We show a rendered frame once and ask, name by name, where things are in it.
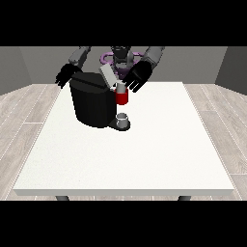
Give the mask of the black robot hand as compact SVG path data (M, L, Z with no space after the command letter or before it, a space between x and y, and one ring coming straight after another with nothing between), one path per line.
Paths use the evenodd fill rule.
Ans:
M123 79L124 85L133 93L137 93L151 77L151 64L140 61L134 65Z
M71 77L78 71L81 71L80 67L73 64L65 64L61 68L60 72L56 75L55 83L61 88L64 88L67 82L70 81Z

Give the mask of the red pod holder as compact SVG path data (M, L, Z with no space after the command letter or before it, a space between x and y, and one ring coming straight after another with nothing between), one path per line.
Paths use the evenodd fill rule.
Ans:
M119 105L125 105L128 103L128 90L125 90L124 93L115 92L116 103Z

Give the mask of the pale grey machine lid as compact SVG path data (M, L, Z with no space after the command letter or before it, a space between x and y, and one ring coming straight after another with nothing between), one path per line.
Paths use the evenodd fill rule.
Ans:
M112 88L113 85L117 82L117 77L114 74L112 68L109 64L105 64L99 68L99 72L102 75L108 88Z

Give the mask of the black coffee machine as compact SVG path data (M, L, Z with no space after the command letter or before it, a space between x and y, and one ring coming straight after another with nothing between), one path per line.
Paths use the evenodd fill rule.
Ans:
M79 122L96 128L130 129L130 121L120 126L116 93L107 87L100 73L78 71L71 77L69 87Z

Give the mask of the small grey cup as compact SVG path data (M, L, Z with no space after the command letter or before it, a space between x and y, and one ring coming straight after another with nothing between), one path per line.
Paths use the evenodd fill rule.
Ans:
M128 125L128 116L126 113L119 113L116 116L117 120L117 127L119 128L125 128Z

